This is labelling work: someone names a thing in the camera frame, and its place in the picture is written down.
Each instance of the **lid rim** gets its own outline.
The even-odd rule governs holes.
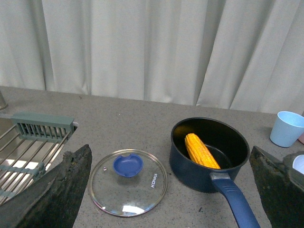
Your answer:
[[[99,170],[99,168],[102,166],[102,164],[104,164],[105,162],[107,162],[109,159],[113,158],[114,156],[119,156],[122,154],[126,154],[126,153],[137,153],[140,155],[144,155],[145,157],[149,158],[151,161],[157,163],[158,167],[160,168],[160,171],[163,174],[163,188],[161,191],[161,194],[159,196],[159,198],[153,203],[153,205],[151,207],[149,207],[148,209],[143,210],[143,212],[139,212],[139,213],[133,213],[133,214],[118,214],[118,213],[113,213],[109,210],[106,209],[106,207],[102,206],[100,204],[100,202],[97,200],[95,193],[93,191],[93,178],[96,174],[96,172]],[[88,181],[88,190],[91,196],[91,199],[93,200],[94,204],[100,208],[101,210],[103,210],[104,212],[117,216],[117,217],[134,217],[134,216],[138,216],[141,214],[144,214],[148,211],[150,211],[151,209],[153,209],[154,207],[156,207],[158,205],[158,203],[162,200],[163,196],[165,195],[165,192],[167,190],[168,187],[168,175],[166,172],[166,169],[164,167],[164,165],[161,163],[161,161],[159,159],[157,159],[154,155],[145,152],[145,151],[141,151],[141,150],[136,150],[136,149],[124,149],[124,150],[119,150],[119,151],[115,151],[112,152],[111,154],[105,156],[93,169],[89,181]]]

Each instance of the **blue handle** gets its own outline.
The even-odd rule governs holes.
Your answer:
[[[245,196],[228,176],[224,178],[211,176],[212,183],[227,199],[239,228],[260,228]]]

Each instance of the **dish rack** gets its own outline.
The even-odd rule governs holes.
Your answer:
[[[0,205],[40,178],[74,133],[67,116],[21,112],[0,136]]]

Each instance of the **blue lid knob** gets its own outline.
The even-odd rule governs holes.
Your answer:
[[[137,155],[131,153],[128,156],[119,155],[113,162],[114,171],[123,177],[133,177],[143,169],[143,160]]]

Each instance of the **pot rim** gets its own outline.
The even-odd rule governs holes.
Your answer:
[[[175,145],[174,140],[173,140],[173,132],[174,132],[174,130],[177,128],[178,125],[180,125],[180,124],[183,123],[183,122],[192,120],[192,119],[204,119],[204,120],[215,121],[215,122],[218,122],[218,123],[220,123],[220,124],[223,124],[223,125],[229,127],[231,130],[235,131],[235,132],[241,137],[241,139],[245,142],[245,145],[246,145],[246,147],[247,147],[247,156],[246,156],[245,160],[244,160],[241,164],[239,164],[239,165],[237,165],[237,166],[234,166],[234,167],[231,167],[231,168],[228,168],[228,169],[213,169],[213,168],[209,168],[209,167],[207,167],[207,166],[203,166],[203,165],[197,164],[197,163],[195,163],[194,161],[192,161],[191,159],[187,158],[183,153],[180,152],[180,150],[178,149],[178,147]],[[177,150],[184,158],[186,158],[188,161],[190,161],[190,162],[192,162],[192,163],[194,163],[194,164],[196,164],[196,165],[199,165],[199,166],[201,166],[201,167],[204,167],[205,169],[211,170],[211,171],[213,171],[213,172],[226,172],[226,171],[229,171],[229,170],[234,170],[234,169],[240,168],[240,167],[242,167],[244,164],[246,164],[246,162],[248,161],[248,159],[249,159],[249,157],[250,157],[250,148],[249,148],[249,144],[248,144],[247,140],[244,138],[244,136],[243,136],[238,130],[236,130],[234,127],[232,127],[232,126],[230,126],[230,125],[228,125],[228,124],[226,124],[226,123],[224,123],[224,122],[222,122],[222,121],[219,121],[219,120],[216,120],[216,119],[212,119],[212,118],[207,118],[207,117],[190,117],[190,118],[183,119],[183,120],[179,121],[178,123],[176,123],[176,124],[174,125],[174,127],[172,128],[172,130],[171,130],[171,143],[172,143],[172,145],[174,145],[174,147],[176,148],[176,150]]]

